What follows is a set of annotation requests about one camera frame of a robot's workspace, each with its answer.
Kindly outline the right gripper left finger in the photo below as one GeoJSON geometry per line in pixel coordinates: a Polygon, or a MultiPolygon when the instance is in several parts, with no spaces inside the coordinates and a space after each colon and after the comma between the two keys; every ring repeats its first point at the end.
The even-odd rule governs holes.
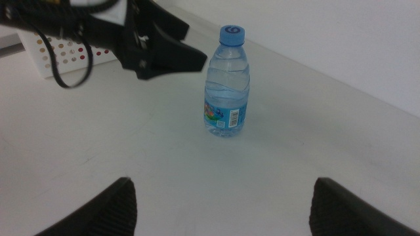
{"type": "Polygon", "coordinates": [[[133,236],[136,224],[135,185],[130,178],[121,177],[75,212],[38,234],[133,236]]]}

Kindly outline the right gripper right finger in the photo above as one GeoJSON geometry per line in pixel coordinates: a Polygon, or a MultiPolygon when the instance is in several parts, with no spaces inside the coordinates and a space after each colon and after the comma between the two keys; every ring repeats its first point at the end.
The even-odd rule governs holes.
{"type": "Polygon", "coordinates": [[[331,178],[314,184],[309,226],[315,236],[419,236],[331,178]]]}

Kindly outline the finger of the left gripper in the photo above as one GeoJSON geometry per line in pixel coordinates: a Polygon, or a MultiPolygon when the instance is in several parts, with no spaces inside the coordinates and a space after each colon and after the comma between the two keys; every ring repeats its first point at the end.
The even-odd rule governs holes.
{"type": "Polygon", "coordinates": [[[140,28],[143,32],[151,32],[154,24],[164,33],[176,40],[184,40],[189,25],[166,11],[153,0],[139,1],[140,28]]]}
{"type": "Polygon", "coordinates": [[[144,69],[144,79],[152,79],[170,73],[201,72],[207,55],[183,43],[189,25],[170,27],[169,31],[154,24],[151,57],[144,69]]]}

